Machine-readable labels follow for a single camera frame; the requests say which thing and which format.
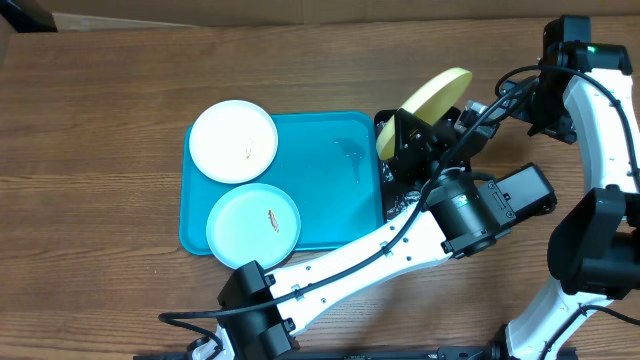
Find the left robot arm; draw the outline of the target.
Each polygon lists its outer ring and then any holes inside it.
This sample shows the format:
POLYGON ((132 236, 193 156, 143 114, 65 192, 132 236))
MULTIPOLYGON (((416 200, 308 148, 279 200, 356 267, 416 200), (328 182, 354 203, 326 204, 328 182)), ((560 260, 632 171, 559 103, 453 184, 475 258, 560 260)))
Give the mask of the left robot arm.
POLYGON ((395 165, 425 170, 419 200, 389 223, 309 262, 278 269, 251 259, 238 267, 212 312, 215 332, 192 343, 189 359, 279 359, 295 336, 342 300, 399 275, 474 255, 516 224, 552 211, 554 190, 528 164, 476 186, 478 174, 461 166, 478 148, 479 129, 495 125, 483 112, 451 145, 433 126, 419 128, 415 142, 395 152, 395 165))

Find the light blue plate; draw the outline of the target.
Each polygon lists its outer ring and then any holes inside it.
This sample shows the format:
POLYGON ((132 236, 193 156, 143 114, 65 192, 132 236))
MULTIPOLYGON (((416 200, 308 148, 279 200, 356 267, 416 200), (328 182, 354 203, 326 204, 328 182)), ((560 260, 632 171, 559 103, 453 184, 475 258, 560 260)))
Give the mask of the light blue plate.
POLYGON ((300 214, 288 194, 272 185, 250 183, 215 203, 205 233, 213 255, 227 267, 256 261, 269 269, 289 257, 300 230, 300 214))

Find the yellow green plate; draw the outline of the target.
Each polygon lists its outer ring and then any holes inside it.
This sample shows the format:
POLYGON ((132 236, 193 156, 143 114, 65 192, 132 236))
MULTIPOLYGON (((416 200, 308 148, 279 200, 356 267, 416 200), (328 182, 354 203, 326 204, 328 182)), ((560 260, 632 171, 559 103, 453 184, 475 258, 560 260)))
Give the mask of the yellow green plate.
MULTIPOLYGON (((434 125, 464 94, 472 81, 472 73, 460 67, 450 68, 420 87, 401 106, 428 125, 434 125)), ((380 160, 389 160, 395 152, 396 115, 386 122, 376 140, 380 160)))

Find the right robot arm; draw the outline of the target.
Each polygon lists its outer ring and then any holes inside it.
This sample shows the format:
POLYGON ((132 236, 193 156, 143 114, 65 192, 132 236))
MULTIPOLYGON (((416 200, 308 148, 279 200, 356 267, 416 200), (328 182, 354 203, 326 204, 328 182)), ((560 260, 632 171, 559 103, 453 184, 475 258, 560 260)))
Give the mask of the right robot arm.
POLYGON ((595 312, 639 287, 639 128, 633 68, 622 45, 591 39, 586 16, 543 31, 538 83, 516 117, 529 135, 577 143, 583 199, 552 232, 550 277, 504 330, 507 359, 573 359, 563 344, 595 312))

